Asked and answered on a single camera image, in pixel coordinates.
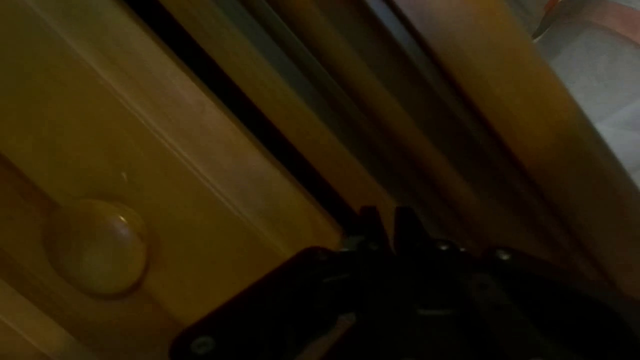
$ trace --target drawer knob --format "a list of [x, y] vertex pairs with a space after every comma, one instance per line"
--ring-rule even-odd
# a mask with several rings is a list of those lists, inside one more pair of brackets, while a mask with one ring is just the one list
[[146, 269], [144, 221], [123, 204], [77, 200], [64, 205], [41, 239], [58, 273], [92, 295], [126, 293]]

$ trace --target round wooden knob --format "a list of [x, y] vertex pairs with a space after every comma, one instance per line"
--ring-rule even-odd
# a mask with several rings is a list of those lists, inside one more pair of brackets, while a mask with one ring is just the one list
[[144, 221], [121, 204], [80, 200], [59, 208], [41, 239], [59, 275], [93, 295], [131, 290], [146, 267]]

